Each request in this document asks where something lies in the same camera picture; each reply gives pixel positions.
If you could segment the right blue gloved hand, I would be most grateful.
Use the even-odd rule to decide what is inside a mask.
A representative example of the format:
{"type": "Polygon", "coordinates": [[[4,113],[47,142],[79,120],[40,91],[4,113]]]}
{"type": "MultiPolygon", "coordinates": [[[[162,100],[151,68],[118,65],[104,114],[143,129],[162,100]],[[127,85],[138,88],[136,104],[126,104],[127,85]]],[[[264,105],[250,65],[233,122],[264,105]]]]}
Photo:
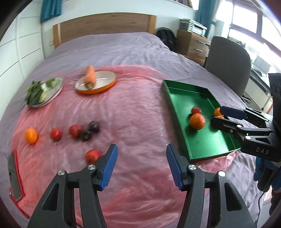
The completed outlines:
{"type": "Polygon", "coordinates": [[[280,162],[257,157],[253,179],[258,182],[258,189],[263,192],[267,192],[270,187],[273,191],[280,192],[280,162]]]}

